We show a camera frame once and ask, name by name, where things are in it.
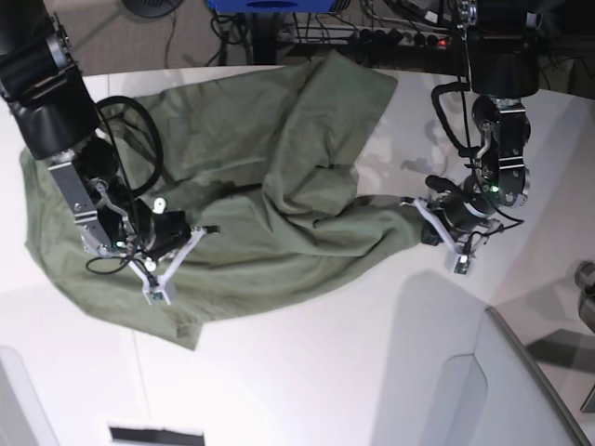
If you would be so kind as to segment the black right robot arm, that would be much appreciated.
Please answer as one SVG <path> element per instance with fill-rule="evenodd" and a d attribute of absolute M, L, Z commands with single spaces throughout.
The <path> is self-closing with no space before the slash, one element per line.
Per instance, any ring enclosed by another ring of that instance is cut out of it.
<path fill-rule="evenodd" d="M 1 4 L 1 97 L 32 157 L 49 162 L 50 175 L 92 253 L 158 260 L 189 241 L 184 212 L 153 211 L 140 198 L 164 167 L 154 120 L 132 98 L 93 101 L 67 33 L 41 1 Z M 109 105 L 132 108 L 149 132 L 153 171 L 136 189 L 129 185 L 114 141 L 97 135 L 107 124 L 101 110 Z"/>

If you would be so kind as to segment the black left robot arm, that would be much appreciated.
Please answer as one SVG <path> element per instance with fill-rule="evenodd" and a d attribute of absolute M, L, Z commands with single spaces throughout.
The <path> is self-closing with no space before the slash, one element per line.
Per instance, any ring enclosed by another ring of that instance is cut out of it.
<path fill-rule="evenodd" d="M 523 151 L 531 125 L 522 104 L 539 88 L 536 43 L 541 14 L 529 1 L 457 1 L 453 22 L 464 77 L 438 85 L 431 102 L 443 130 L 466 160 L 469 176 L 459 185 L 429 176 L 427 186 L 438 193 L 427 208 L 433 221 L 422 232 L 423 243 L 452 240 L 470 243 L 521 225 L 508 216 L 495 219 L 526 202 L 530 179 Z M 476 94 L 464 110 L 466 124 L 475 124 L 480 143 L 459 141 L 448 123 L 441 98 L 447 93 Z"/>

